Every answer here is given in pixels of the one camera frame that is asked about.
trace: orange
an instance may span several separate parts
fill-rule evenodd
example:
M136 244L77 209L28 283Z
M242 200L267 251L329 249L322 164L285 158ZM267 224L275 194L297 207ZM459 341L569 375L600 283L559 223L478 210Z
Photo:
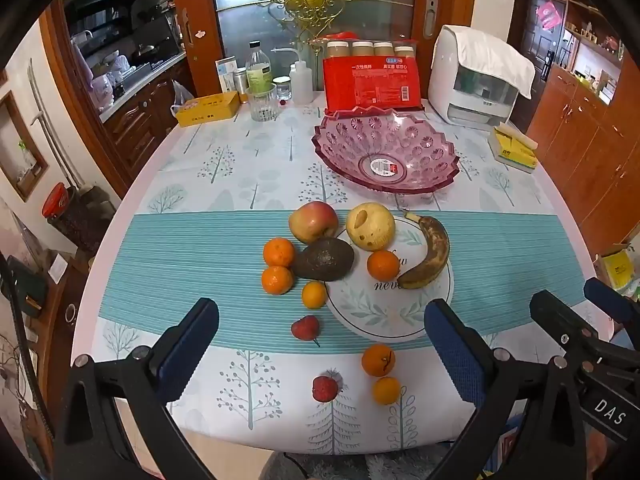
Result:
M367 258L367 270L379 282L390 282L400 271L400 260L391 251L376 251Z
M324 283L308 282L302 289L302 304L311 310L321 308L326 301Z
M400 397L400 381L395 377L382 377L373 384L371 393L378 404L393 404Z
M262 272L262 288L267 294L284 294L293 286L293 274L287 267L271 266Z
M396 353L387 345L372 345L362 354L362 369L374 377L387 375L395 364Z
M264 245L262 257L267 265L289 267L296 256L296 249L286 238L273 238Z

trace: transparent pink bowl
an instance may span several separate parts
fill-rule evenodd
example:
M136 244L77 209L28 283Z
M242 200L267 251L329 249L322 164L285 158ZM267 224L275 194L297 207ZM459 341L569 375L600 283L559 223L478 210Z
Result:
M430 193L460 170L453 144L411 113L376 107L325 116L312 137L329 168L356 184L389 193Z

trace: metal can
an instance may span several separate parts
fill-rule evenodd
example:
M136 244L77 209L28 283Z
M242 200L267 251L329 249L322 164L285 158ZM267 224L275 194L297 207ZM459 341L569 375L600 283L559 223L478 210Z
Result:
M249 89L249 80L247 79L246 68L244 66L234 70L234 84L236 85L240 102L247 102L249 100L246 94Z

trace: gray fluffy fabric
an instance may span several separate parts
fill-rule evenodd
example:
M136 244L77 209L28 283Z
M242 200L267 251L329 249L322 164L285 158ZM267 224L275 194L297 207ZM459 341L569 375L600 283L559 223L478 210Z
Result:
M424 480L446 455L445 446L423 446L367 455L288 454L318 480ZM303 480L302 471L283 453L274 453L260 480Z

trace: plastic bottle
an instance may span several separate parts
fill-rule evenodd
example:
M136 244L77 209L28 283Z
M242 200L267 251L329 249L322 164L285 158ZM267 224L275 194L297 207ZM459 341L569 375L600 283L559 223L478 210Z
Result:
M271 89L271 61L260 49L260 41L250 41L251 57L246 62L246 76L252 93L259 94Z
M291 93L297 105L308 105L314 100L314 82L312 70L305 61L297 61L296 69L291 72Z

